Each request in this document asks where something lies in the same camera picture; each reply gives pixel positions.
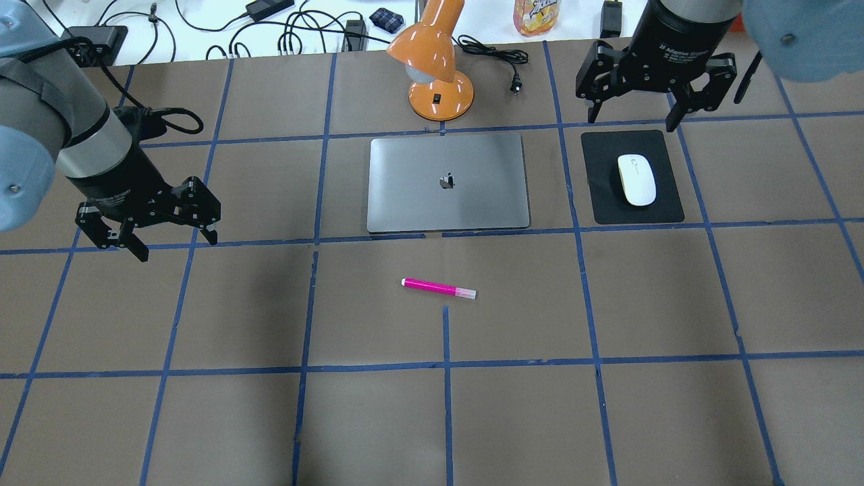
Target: silver laptop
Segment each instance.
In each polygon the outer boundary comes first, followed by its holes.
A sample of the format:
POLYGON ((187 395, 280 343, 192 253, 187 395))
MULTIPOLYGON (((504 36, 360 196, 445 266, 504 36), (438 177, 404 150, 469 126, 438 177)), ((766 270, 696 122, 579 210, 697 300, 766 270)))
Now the silver laptop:
POLYGON ((370 233, 529 224, 518 133, 372 140, 366 219, 370 233))

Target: pen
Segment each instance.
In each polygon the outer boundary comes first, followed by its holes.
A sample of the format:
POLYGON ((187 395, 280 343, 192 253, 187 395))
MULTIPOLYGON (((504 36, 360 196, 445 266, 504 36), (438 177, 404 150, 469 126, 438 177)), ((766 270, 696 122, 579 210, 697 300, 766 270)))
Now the pen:
POLYGON ((423 282, 413 278, 403 278, 402 286, 421 291, 438 292, 440 294, 455 295, 464 298, 477 298, 477 291, 471 289, 463 289, 461 287, 453 287, 451 285, 436 284, 434 282, 423 282))

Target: snack bag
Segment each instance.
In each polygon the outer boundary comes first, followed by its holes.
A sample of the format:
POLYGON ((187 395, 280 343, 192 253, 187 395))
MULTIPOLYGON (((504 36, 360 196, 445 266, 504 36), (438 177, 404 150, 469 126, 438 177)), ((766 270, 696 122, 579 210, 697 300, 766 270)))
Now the snack bag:
POLYGON ((526 37, 549 32, 558 20, 561 0, 516 0, 513 25, 526 37))

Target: white mouse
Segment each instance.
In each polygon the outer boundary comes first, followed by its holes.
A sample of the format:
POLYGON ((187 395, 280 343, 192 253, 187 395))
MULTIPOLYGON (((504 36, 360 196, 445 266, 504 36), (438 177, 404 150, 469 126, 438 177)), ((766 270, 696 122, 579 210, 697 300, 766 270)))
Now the white mouse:
POLYGON ((633 206, 648 206, 657 199, 657 184, 648 159, 639 154, 618 157, 618 175, 624 196, 633 206))

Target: black mouse pad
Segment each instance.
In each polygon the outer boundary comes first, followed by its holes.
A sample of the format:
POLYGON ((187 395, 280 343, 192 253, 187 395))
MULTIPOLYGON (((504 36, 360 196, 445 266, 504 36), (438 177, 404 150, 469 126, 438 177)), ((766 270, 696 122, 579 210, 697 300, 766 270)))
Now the black mouse pad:
POLYGON ((678 186, 659 130, 601 131, 582 134, 582 153, 591 189, 594 220, 601 225, 678 223, 684 221, 678 186), (627 202, 618 174, 618 156, 640 154, 648 159, 657 184, 657 199, 648 206, 627 202))

